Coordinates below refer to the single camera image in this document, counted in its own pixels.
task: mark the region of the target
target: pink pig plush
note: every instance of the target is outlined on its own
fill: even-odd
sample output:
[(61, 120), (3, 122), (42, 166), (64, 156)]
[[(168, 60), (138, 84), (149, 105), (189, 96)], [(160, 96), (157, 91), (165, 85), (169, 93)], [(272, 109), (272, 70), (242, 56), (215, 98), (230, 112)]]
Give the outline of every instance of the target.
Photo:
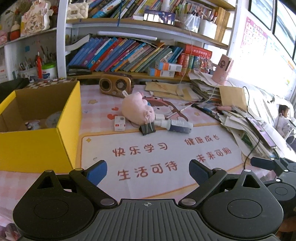
[(132, 93), (123, 99), (121, 106), (123, 116), (138, 125), (146, 124), (146, 115), (150, 115), (151, 122), (155, 119), (153, 108), (142, 98), (140, 92)]

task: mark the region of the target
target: binder clip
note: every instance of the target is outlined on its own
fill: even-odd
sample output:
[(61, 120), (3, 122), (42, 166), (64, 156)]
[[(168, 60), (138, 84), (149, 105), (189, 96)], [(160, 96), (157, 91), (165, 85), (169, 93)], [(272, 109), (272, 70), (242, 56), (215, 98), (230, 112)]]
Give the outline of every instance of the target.
[(148, 135), (150, 133), (156, 132), (155, 127), (154, 127), (154, 123), (151, 123), (150, 115), (147, 114), (145, 117), (146, 117), (146, 120), (147, 120), (146, 124), (141, 125), (140, 128), (139, 128), (139, 130), (140, 130), (140, 132), (142, 132), (143, 136), (146, 136), (146, 135)]

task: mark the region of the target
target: child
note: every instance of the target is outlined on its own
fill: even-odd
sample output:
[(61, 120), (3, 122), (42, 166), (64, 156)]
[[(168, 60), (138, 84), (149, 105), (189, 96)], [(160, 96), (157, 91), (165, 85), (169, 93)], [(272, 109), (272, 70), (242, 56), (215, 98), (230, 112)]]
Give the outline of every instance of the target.
[[(276, 130), (281, 134), (283, 138), (286, 137), (286, 135), (290, 131), (290, 120), (288, 119), (288, 112), (289, 112), (289, 107), (286, 105), (280, 105), (279, 106), (279, 117), (276, 122)], [(287, 138), (286, 142), (291, 146), (291, 148), (296, 152), (296, 141), (295, 141), (295, 136), (294, 132), (292, 131)]]

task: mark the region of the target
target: yellow box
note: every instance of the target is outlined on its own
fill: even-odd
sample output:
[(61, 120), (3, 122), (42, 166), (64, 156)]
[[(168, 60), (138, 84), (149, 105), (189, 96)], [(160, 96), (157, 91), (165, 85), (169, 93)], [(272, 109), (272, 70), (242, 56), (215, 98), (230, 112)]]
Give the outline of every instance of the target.
[[(57, 127), (47, 128), (45, 120), (58, 111)], [(42, 129), (28, 131), (31, 120), (40, 120)], [(75, 168), (80, 122), (78, 81), (12, 92), (0, 103), (0, 170), (68, 173)]]

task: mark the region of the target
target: retro radio speaker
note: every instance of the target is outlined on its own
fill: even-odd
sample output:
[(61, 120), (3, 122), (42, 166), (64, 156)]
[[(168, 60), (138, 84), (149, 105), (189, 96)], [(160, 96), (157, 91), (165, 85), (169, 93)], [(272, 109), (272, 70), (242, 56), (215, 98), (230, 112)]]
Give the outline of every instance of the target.
[(133, 77), (129, 74), (106, 72), (101, 75), (99, 81), (103, 94), (124, 98), (122, 91), (131, 94), (133, 91)]

